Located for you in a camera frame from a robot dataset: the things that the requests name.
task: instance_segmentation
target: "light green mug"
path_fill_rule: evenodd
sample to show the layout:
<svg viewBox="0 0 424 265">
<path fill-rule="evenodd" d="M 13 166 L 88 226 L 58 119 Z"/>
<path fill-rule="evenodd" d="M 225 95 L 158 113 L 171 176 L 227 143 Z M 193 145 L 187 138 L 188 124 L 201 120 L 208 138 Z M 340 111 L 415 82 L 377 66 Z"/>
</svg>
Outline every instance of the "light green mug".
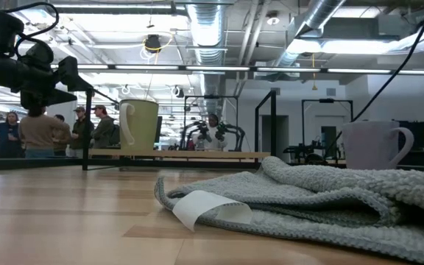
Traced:
<svg viewBox="0 0 424 265">
<path fill-rule="evenodd" d="M 158 108 L 157 103 L 147 100 L 124 99 L 120 102 L 122 150 L 153 150 Z"/>
</svg>

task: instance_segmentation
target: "brown sweater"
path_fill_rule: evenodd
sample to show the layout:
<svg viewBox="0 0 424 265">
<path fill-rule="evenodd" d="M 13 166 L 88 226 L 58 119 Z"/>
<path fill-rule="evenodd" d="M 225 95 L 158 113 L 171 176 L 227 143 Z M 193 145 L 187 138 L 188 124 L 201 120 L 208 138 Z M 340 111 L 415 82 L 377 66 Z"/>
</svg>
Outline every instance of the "brown sweater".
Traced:
<svg viewBox="0 0 424 265">
<path fill-rule="evenodd" d="M 53 149 L 53 132 L 62 130 L 70 135 L 70 127 L 56 118 L 40 115 L 25 117 L 19 123 L 19 136 L 26 149 Z"/>
<path fill-rule="evenodd" d="M 65 151 L 66 146 L 71 142 L 71 134 L 70 131 L 67 130 L 53 130 L 53 138 L 58 140 L 58 142 L 54 143 L 54 151 Z"/>
</svg>

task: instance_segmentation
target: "mug handle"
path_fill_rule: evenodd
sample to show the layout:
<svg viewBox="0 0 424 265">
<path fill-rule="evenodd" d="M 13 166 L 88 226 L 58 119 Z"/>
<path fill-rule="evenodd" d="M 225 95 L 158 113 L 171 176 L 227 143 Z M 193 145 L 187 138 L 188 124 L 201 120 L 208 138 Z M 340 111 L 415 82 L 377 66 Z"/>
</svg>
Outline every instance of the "mug handle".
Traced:
<svg viewBox="0 0 424 265">
<path fill-rule="evenodd" d="M 132 136 L 132 133 L 130 133 L 129 124 L 127 122 L 127 114 L 133 115 L 135 113 L 135 106 L 130 103 L 123 103 L 121 104 L 120 108 L 120 118 L 121 118 L 121 131 L 122 134 L 125 137 L 125 140 L 127 140 L 127 143 L 129 145 L 135 144 L 135 139 Z"/>
<path fill-rule="evenodd" d="M 401 151 L 390 161 L 391 169 L 397 167 L 400 161 L 410 152 L 411 147 L 413 146 L 414 136 L 413 133 L 407 128 L 394 128 L 390 130 L 390 132 L 400 132 L 405 135 L 405 145 L 401 149 Z"/>
</svg>

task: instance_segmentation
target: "woman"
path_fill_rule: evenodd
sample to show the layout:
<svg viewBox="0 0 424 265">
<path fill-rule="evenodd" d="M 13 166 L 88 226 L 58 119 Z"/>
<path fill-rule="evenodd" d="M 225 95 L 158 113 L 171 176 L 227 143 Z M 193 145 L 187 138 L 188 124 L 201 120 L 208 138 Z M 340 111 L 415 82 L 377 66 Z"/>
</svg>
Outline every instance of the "woman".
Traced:
<svg viewBox="0 0 424 265">
<path fill-rule="evenodd" d="M 62 130 L 70 135 L 70 127 L 44 113 L 45 107 L 34 106 L 19 124 L 19 135 L 26 144 L 26 158 L 48 158 L 54 156 L 53 132 Z"/>
<path fill-rule="evenodd" d="M 0 158 L 19 158 L 22 154 L 18 120 L 17 113 L 9 112 L 6 121 L 0 123 Z"/>
<path fill-rule="evenodd" d="M 54 116 L 59 121 L 65 123 L 65 117 L 57 114 Z M 64 130 L 53 130 L 54 153 L 56 156 L 66 156 L 66 147 L 70 143 L 70 132 L 66 133 Z"/>
<path fill-rule="evenodd" d="M 203 144 L 205 151 L 223 151 L 227 146 L 227 140 L 217 127 L 219 125 L 219 117 L 213 113 L 208 115 L 207 132 L 203 135 L 194 136 L 194 144 Z"/>
</svg>

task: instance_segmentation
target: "ceramic mug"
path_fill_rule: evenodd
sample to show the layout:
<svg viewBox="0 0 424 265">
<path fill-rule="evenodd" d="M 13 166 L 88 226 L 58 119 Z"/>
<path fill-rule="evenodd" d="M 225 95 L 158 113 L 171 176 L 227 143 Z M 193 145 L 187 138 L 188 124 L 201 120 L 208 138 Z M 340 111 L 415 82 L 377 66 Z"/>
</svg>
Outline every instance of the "ceramic mug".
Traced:
<svg viewBox="0 0 424 265">
<path fill-rule="evenodd" d="M 414 136 L 396 121 L 357 121 L 343 125 L 346 166 L 349 169 L 395 169 L 410 152 Z M 398 151 L 398 133 L 405 146 Z"/>
<path fill-rule="evenodd" d="M 124 99 L 119 104 L 121 149 L 153 150 L 158 104 L 140 99 Z"/>
</svg>

